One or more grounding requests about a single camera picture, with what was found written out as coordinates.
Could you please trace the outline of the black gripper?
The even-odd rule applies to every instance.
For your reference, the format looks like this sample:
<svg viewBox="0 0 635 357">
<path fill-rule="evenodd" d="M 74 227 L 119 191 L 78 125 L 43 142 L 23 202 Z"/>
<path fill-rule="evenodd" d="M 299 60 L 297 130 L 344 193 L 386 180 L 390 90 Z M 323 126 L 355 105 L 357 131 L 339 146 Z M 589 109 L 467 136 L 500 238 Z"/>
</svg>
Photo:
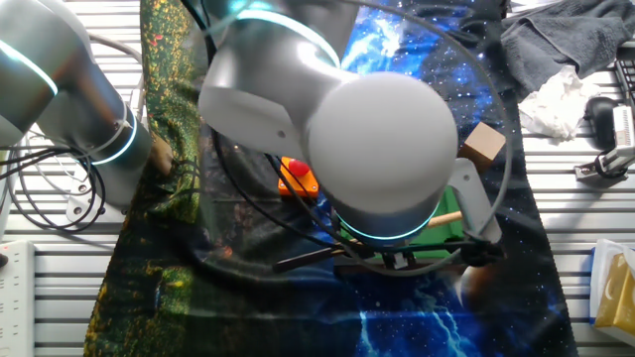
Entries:
<svg viewBox="0 0 635 357">
<path fill-rule="evenodd" d="M 418 267 L 417 259 L 412 252 L 382 253 L 384 266 L 388 270 L 414 270 Z"/>
</svg>

